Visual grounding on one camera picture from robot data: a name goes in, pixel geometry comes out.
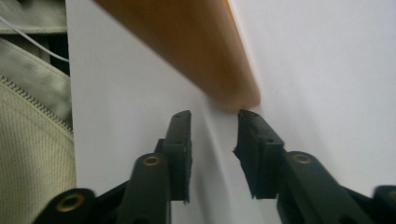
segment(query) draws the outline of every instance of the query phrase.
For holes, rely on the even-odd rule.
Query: white surface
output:
[[[396,185],[396,2],[232,0],[261,113],[287,150],[315,155],[367,195]],[[176,112],[192,113],[191,203],[174,223],[278,223],[250,200],[232,150],[237,120],[91,1],[67,1],[78,186],[129,178]]]

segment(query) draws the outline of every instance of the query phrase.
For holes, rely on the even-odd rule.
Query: orange wood surface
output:
[[[95,1],[226,110],[260,103],[226,0]]]

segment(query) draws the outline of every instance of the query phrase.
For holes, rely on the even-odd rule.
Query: white cable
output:
[[[15,32],[17,32],[18,34],[20,34],[21,36],[25,37],[27,40],[29,40],[32,44],[36,45],[38,48],[46,51],[49,55],[51,55],[54,58],[57,58],[61,61],[67,62],[69,63],[69,60],[61,57],[53,52],[51,52],[49,49],[44,48],[42,45],[40,45],[39,43],[37,43],[35,40],[33,40],[29,35],[27,35],[26,33],[22,32],[20,29],[18,29],[17,27],[15,27],[14,25],[12,25],[11,23],[9,23],[8,21],[6,21],[6,19],[4,19],[2,16],[0,16],[0,21],[2,21],[4,24],[6,24],[7,26],[11,27]]]

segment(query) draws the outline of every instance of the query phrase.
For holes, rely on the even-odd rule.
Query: black plastic part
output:
[[[396,186],[380,186],[373,198],[374,216],[381,223],[396,223]]]
[[[49,202],[35,224],[88,223],[95,196],[89,189],[70,189]]]
[[[171,200],[189,202],[192,165],[190,111],[172,117],[166,137],[159,141],[156,152],[161,152],[168,158]]]
[[[144,155],[136,161],[116,223],[170,223],[169,203],[167,158],[162,153]]]
[[[315,157],[288,152],[282,175],[304,223],[374,223]]]
[[[284,143],[256,113],[241,110],[238,121],[238,143],[234,153],[241,162],[252,197],[274,199],[278,192],[278,167],[285,153]]]
[[[128,181],[96,198],[89,223],[113,224],[116,222],[127,184]]]

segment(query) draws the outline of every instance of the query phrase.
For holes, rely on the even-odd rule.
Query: zipper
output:
[[[0,83],[6,86],[9,90],[19,95],[26,103],[34,107],[39,113],[44,115],[46,118],[53,121],[56,125],[60,126],[68,134],[73,135],[73,129],[69,127],[62,119],[56,114],[48,110],[44,105],[37,101],[37,99],[31,96],[29,93],[18,87],[15,83],[10,81],[8,78],[0,75]]]

